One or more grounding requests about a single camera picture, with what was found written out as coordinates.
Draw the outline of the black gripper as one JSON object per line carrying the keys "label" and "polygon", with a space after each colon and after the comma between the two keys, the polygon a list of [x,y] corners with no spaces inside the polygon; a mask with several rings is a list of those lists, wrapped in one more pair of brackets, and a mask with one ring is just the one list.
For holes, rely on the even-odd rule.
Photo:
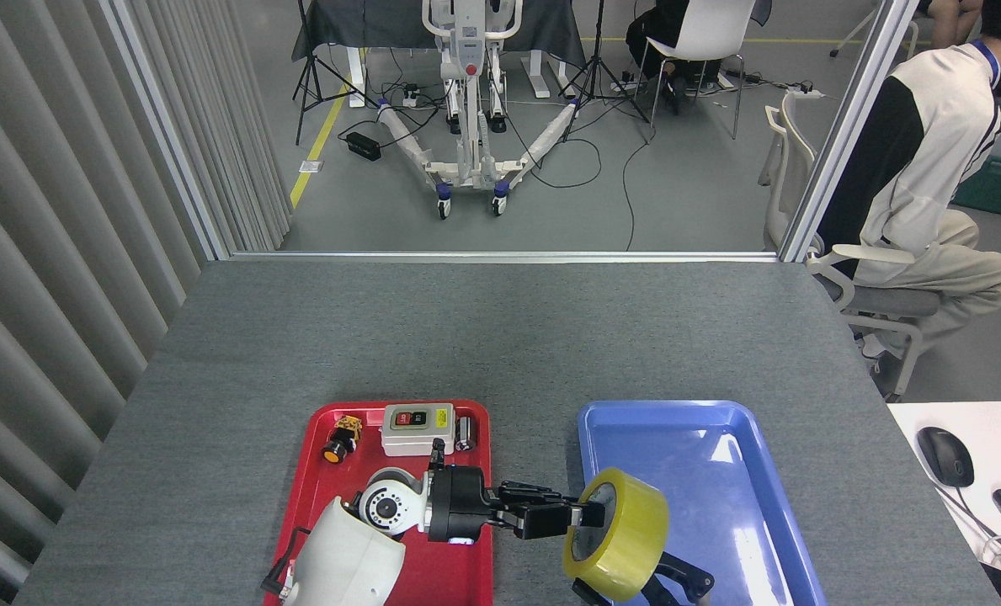
{"label": "black gripper", "polygon": [[[604,527],[605,506],[578,503],[546,486],[503,481],[496,498],[488,496],[485,473],[477,465],[432,465],[429,469],[429,529],[431,542],[480,539],[485,524],[508,527],[520,540],[542,540],[566,534],[569,527]],[[498,518],[498,507],[505,511]],[[716,579],[688,561],[669,553],[659,556],[657,567],[643,586],[649,605],[680,605],[661,578],[678,584],[691,605],[711,605]],[[610,606],[603,594],[583,579],[571,582],[571,591],[589,606]]]}

